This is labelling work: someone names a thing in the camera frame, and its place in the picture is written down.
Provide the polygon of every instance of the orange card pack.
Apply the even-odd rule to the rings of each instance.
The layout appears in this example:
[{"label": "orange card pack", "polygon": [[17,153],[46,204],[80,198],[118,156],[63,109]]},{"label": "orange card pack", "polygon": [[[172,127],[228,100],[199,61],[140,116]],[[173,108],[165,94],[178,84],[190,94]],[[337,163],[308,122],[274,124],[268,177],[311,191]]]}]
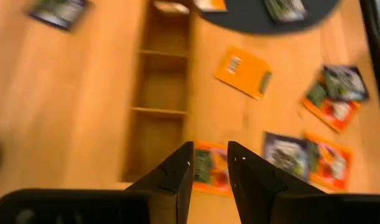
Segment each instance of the orange card pack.
[{"label": "orange card pack", "polygon": [[226,146],[196,142],[193,189],[208,194],[232,195]]},{"label": "orange card pack", "polygon": [[227,11],[225,0],[195,0],[194,2],[204,12]]},{"label": "orange card pack", "polygon": [[269,64],[237,47],[228,49],[215,77],[259,100],[272,76]]},{"label": "orange card pack", "polygon": [[303,100],[304,106],[335,131],[342,132],[359,109],[353,101],[333,101],[329,99],[327,87],[320,77]]},{"label": "orange card pack", "polygon": [[346,192],[353,155],[339,144],[306,133],[310,180],[330,189]]}]

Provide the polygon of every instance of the card pack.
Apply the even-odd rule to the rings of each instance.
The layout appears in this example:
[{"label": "card pack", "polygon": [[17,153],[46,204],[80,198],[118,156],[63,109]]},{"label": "card pack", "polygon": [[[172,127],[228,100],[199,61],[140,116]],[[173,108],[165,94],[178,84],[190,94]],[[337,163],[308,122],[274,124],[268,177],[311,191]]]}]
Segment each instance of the card pack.
[{"label": "card pack", "polygon": [[227,147],[198,141],[194,151],[193,189],[208,194],[231,196]]},{"label": "card pack", "polygon": [[359,109],[353,101],[333,101],[328,97],[323,77],[314,84],[303,100],[304,106],[335,131],[342,132]]},{"label": "card pack", "polygon": [[88,9],[87,0],[38,0],[29,15],[63,30],[71,30]]},{"label": "card pack", "polygon": [[306,133],[310,180],[336,191],[348,190],[353,155],[339,144]]},{"label": "card pack", "polygon": [[230,47],[215,72],[215,77],[260,100],[272,76],[269,64],[237,47]]},{"label": "card pack", "polygon": [[275,22],[304,21],[307,17],[302,0],[265,0],[265,2]]},{"label": "card pack", "polygon": [[337,101],[366,101],[368,90],[357,67],[329,65],[323,69],[328,96]]},{"label": "card pack", "polygon": [[227,11],[225,0],[194,0],[194,3],[203,12]]},{"label": "card pack", "polygon": [[308,181],[308,154],[304,140],[266,132],[263,158],[299,179]]}]

